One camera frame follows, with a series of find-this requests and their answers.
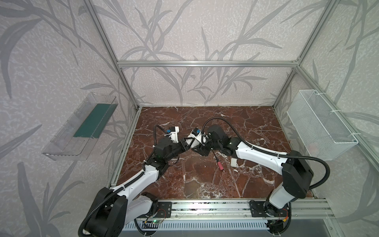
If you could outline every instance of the white block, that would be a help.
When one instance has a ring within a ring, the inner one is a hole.
[[[238,167],[238,165],[237,165],[237,159],[236,158],[231,158],[230,159],[230,166],[234,167],[234,168]]]

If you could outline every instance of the green mat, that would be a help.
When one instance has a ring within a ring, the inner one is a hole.
[[[74,137],[99,138],[117,104],[97,104],[80,125]]]

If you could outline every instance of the transparent acrylic shelf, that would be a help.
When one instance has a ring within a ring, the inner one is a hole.
[[[42,153],[53,160],[86,160],[118,103],[89,93]]]
[[[313,157],[332,160],[358,144],[336,111],[316,90],[300,90],[287,114]]]

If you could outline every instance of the brown marble tabletop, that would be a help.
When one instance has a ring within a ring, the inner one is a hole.
[[[168,129],[179,126],[179,139],[192,129],[201,129],[212,117],[226,118],[249,142],[276,151],[290,152],[290,146],[272,107],[144,107],[137,122],[128,153],[117,184],[125,182],[142,168],[142,162],[152,151],[153,126]],[[233,130],[221,120],[212,120],[207,126],[219,124],[229,137]],[[157,129],[157,137],[162,132]],[[230,157],[216,152],[224,166],[220,171],[213,153],[208,157],[189,150],[180,155],[177,164],[145,191],[160,199],[182,198],[265,198],[282,182],[282,177],[261,165],[238,159],[238,167],[230,166]]]

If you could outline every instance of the leaf pattern wallpaper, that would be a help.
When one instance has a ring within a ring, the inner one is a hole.
[[[1,0],[0,22],[0,236],[74,236],[136,111],[81,1]],[[119,103],[91,155],[42,155],[89,92]]]
[[[301,65],[342,112],[378,150],[377,62],[379,1],[340,1],[315,45]],[[293,148],[306,152],[287,116],[299,89],[310,89],[296,76],[276,112]],[[379,173],[354,147],[328,162],[329,180],[316,188],[327,198],[345,236],[377,236],[379,231]],[[315,179],[323,167],[311,163]]]
[[[327,3],[93,2],[118,60],[220,61],[296,60]],[[289,71],[290,68],[243,67],[124,68],[139,104],[179,106],[272,105],[272,95],[279,93]]]

